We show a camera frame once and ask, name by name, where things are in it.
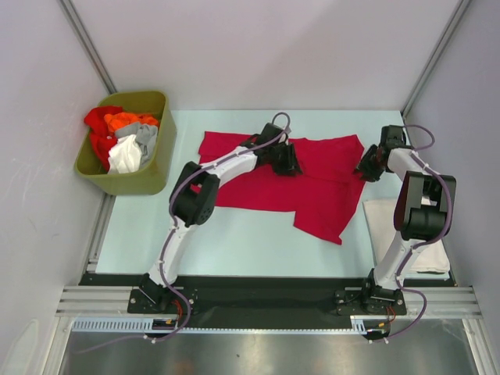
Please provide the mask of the crimson red t shirt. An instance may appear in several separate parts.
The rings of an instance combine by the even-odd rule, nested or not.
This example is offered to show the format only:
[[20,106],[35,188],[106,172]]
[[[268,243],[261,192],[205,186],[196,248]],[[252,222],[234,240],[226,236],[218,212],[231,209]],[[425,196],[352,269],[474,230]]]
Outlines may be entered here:
[[364,147],[356,135],[291,143],[301,174],[282,177],[260,166],[223,185],[216,206],[294,213],[297,229],[341,245],[365,184],[355,174]]

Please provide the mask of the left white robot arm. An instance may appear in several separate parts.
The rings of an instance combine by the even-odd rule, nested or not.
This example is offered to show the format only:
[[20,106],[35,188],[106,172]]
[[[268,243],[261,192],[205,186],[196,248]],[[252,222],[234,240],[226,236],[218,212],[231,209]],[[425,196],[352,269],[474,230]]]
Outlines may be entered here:
[[169,199],[171,219],[157,260],[141,278],[138,290],[148,308],[166,311],[176,294],[173,289],[188,238],[213,214],[221,187],[261,166],[271,166],[279,176],[294,177],[302,170],[289,141],[289,125],[267,123],[234,150],[213,160],[185,164]]

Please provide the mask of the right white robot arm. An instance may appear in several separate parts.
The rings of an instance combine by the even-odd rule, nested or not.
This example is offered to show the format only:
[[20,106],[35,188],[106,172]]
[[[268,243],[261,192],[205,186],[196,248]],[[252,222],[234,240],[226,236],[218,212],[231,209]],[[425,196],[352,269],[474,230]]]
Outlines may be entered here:
[[425,248],[449,232],[456,190],[453,176],[432,170],[407,143],[402,126],[383,127],[380,142],[369,147],[355,168],[359,179],[370,183],[385,172],[397,175],[402,187],[393,215],[395,236],[357,298],[370,315],[404,303],[403,284],[411,266]]

